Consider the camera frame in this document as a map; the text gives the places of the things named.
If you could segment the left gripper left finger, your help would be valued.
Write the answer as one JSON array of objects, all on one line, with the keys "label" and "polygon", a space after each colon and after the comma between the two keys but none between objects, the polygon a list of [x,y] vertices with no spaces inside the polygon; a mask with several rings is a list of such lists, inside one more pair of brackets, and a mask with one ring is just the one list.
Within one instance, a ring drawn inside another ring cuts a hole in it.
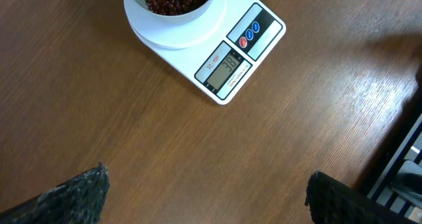
[{"label": "left gripper left finger", "polygon": [[109,188],[108,167],[99,163],[46,192],[2,211],[1,222],[98,223]]}]

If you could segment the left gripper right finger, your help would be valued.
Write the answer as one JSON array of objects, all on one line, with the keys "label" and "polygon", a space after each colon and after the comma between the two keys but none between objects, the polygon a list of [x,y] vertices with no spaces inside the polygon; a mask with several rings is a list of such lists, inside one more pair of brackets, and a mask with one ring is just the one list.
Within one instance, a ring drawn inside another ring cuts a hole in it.
[{"label": "left gripper right finger", "polygon": [[308,180],[305,205],[316,224],[415,224],[321,171]]}]

